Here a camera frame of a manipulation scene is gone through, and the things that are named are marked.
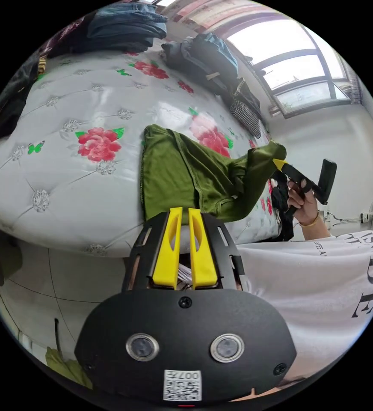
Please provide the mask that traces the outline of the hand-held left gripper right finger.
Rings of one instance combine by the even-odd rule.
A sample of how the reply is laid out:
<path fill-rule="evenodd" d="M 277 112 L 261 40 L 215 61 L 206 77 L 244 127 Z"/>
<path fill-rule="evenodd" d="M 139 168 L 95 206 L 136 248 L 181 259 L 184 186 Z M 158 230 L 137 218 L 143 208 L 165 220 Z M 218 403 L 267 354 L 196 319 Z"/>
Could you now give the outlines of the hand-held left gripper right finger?
<path fill-rule="evenodd" d="M 217 285 L 218 276 L 200 210 L 188 209 L 190 263 L 193 288 L 211 288 Z"/>

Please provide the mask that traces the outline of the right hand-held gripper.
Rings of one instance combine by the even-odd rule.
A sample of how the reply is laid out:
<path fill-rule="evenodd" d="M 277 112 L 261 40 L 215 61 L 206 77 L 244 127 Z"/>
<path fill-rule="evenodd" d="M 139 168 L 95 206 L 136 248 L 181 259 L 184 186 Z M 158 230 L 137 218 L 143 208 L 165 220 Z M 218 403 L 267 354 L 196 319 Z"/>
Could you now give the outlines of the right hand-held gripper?
<path fill-rule="evenodd" d="M 277 170 L 284 173 L 291 181 L 293 181 L 300 189 L 299 195 L 301 194 L 304 196 L 305 193 L 309 191 L 313 191 L 315 198 L 317 201 L 321 202 L 321 197 L 323 195 L 323 191 L 321 187 L 315 184 L 312 180 L 308 179 L 304 176 L 301 172 L 299 172 L 294 166 L 287 163 L 284 160 L 274 158 L 273 163 Z"/>

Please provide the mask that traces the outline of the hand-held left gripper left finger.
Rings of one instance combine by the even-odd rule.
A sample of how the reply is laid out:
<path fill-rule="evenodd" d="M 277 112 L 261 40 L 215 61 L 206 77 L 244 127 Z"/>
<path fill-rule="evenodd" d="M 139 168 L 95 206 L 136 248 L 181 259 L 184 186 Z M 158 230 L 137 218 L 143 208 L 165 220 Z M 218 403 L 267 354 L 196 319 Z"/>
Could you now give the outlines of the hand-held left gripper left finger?
<path fill-rule="evenodd" d="M 183 209 L 171 208 L 166 217 L 152 280 L 157 287 L 176 287 Z"/>

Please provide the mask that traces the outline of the person's right hand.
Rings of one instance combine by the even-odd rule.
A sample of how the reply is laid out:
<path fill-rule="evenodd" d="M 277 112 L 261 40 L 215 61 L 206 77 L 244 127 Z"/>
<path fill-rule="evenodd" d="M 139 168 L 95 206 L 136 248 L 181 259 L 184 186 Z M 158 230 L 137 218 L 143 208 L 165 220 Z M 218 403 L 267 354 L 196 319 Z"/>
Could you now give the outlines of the person's right hand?
<path fill-rule="evenodd" d="M 304 194 L 299 195 L 300 189 L 299 187 L 293 182 L 288 182 L 288 206 L 294 207 L 294 218 L 300 223 L 302 226 L 309 226 L 318 217 L 318 206 L 317 201 L 314 197 L 313 191 L 309 191 Z"/>

